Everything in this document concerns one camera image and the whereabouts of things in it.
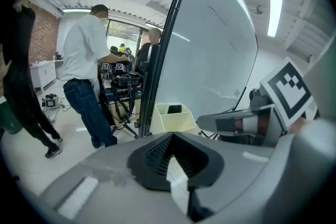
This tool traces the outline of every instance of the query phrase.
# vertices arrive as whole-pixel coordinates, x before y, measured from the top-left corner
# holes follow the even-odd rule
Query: black hair
[[[111,46],[110,51],[118,51],[118,48],[116,46]]]
[[[96,6],[92,7],[92,9],[91,9],[92,14],[97,14],[99,12],[109,13],[109,9],[105,5],[102,5],[102,4],[99,4],[99,5],[96,5]]]

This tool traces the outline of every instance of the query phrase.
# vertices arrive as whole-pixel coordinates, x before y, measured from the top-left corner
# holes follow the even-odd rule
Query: blue jeans
[[[99,107],[91,82],[72,79],[63,88],[69,104],[81,115],[93,146],[99,147],[101,142],[105,147],[116,145],[118,140],[111,133],[110,124]]]

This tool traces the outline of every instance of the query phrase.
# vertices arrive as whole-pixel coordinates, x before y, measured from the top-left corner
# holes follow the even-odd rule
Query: yellow container
[[[167,114],[170,105],[181,105],[181,113]],[[160,134],[166,132],[186,132],[196,127],[191,111],[183,104],[156,104],[152,115],[150,132]]]

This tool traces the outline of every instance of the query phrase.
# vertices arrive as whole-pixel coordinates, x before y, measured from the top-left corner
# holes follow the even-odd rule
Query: man
[[[42,112],[30,77],[28,53],[35,13],[28,7],[28,1],[16,0],[4,26],[7,27],[3,41],[4,60],[6,64],[11,62],[3,80],[4,95],[20,124],[32,137],[48,147],[45,156],[52,159],[62,149],[45,132],[59,142],[62,138]]]
[[[122,53],[126,53],[126,48],[125,48],[125,44],[124,43],[120,44],[120,48],[119,48],[118,51],[122,52]]]
[[[104,23],[108,15],[104,5],[94,6],[88,15],[74,24],[64,42],[61,76],[64,93],[72,108],[81,115],[95,148],[102,143],[105,147],[117,143],[93,91],[94,82],[98,79],[97,61],[128,61],[127,56],[118,57],[107,47]]]
[[[157,28],[152,28],[149,31],[149,40],[150,42],[145,43],[144,45],[142,45],[141,49],[138,51],[138,55],[137,55],[137,59],[135,60],[135,64],[134,64],[134,71],[138,72],[138,73],[142,73],[139,70],[139,66],[140,63],[142,62],[146,62],[147,58],[148,58],[148,52],[149,52],[149,48],[151,47],[151,44],[157,44],[160,42],[160,38],[161,38],[161,31]]]

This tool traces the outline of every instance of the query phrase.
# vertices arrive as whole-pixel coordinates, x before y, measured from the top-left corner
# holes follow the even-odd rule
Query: fluorescent light
[[[83,12],[83,13],[89,13],[91,10],[87,8],[65,8],[62,9],[64,13],[72,13],[72,12]]]
[[[172,34],[175,35],[176,37],[182,38],[186,41],[190,41],[189,39],[185,38],[184,36],[179,35],[178,33],[172,32]]]
[[[152,24],[150,24],[150,23],[145,23],[145,25],[150,26],[150,27],[153,27],[153,28],[160,29],[161,31],[163,30],[163,28],[161,28],[161,27],[159,27],[159,26],[156,26],[156,25],[152,25]]]
[[[270,3],[271,8],[269,13],[269,25],[267,36],[275,37],[280,21],[282,0],[270,0]]]

